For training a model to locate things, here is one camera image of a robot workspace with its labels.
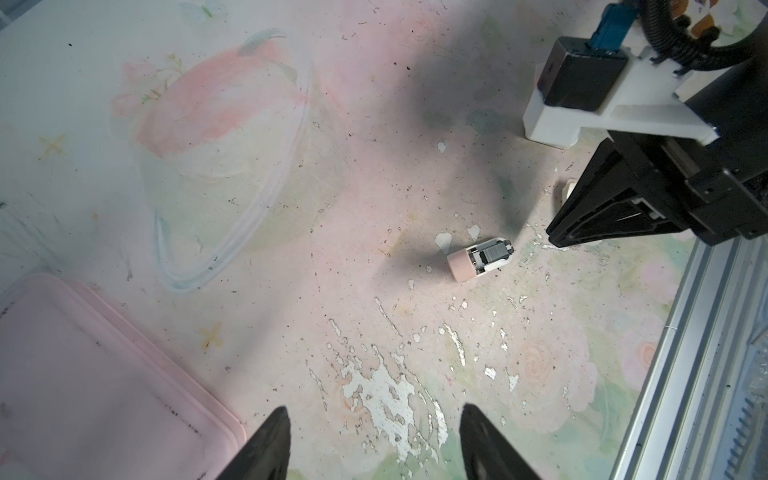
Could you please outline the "staple box tray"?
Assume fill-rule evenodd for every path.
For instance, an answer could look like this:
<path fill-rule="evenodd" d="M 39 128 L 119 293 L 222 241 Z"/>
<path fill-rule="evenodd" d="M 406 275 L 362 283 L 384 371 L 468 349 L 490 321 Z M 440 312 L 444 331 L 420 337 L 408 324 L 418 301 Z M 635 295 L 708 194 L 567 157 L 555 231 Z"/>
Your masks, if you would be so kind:
<path fill-rule="evenodd" d="M 575 178 L 569 178 L 564 182 L 561 188 L 561 193 L 560 193 L 560 201 L 562 205 L 564 205 L 569 199 L 569 197 L 572 195 L 577 183 L 578 183 L 578 180 Z"/>

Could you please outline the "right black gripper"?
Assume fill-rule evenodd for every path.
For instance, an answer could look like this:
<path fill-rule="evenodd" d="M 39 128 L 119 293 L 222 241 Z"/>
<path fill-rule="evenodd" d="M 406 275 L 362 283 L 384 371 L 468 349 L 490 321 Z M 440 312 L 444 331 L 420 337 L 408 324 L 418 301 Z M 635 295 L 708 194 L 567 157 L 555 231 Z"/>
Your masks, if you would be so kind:
<path fill-rule="evenodd" d="M 687 106 L 719 136 L 702 145 L 666 135 L 612 132 L 600 143 L 546 229 L 557 247 L 693 232 L 714 246 L 767 231 L 767 26 L 755 56 L 730 68 Z"/>

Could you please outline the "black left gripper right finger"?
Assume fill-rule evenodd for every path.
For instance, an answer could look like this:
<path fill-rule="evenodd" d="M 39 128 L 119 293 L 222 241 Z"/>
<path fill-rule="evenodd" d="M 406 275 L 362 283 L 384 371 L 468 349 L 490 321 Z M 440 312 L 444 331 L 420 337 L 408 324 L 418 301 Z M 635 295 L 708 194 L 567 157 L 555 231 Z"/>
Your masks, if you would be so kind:
<path fill-rule="evenodd" d="M 463 406 L 459 434 L 469 480 L 540 479 L 478 406 L 471 403 Z"/>

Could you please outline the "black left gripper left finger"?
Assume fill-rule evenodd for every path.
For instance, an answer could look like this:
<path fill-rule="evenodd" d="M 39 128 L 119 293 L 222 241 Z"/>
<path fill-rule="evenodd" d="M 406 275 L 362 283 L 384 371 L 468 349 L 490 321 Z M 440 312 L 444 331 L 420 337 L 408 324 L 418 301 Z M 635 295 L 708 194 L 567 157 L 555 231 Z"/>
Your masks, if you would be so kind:
<path fill-rule="evenodd" d="M 216 477 L 217 480 L 286 480 L 291 448 L 288 409 L 277 407 Z"/>

